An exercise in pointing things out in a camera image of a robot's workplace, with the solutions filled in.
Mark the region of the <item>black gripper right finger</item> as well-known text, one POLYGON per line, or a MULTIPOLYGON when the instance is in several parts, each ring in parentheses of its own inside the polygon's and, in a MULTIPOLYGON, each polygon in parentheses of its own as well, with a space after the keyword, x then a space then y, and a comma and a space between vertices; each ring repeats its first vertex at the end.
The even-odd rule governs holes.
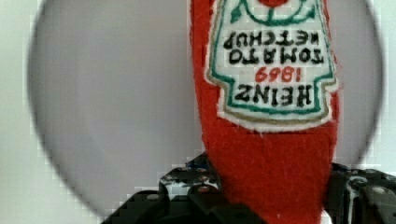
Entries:
POLYGON ((324 210, 332 224, 396 224, 396 177, 333 163, 324 210))

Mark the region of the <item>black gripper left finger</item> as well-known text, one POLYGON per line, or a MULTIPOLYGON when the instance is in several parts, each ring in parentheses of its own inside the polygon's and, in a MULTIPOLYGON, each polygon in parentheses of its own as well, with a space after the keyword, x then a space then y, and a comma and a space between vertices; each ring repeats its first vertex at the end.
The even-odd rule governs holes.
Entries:
POLYGON ((101 224, 265 224, 229 202, 205 153, 164 175, 157 190, 134 194, 101 224))

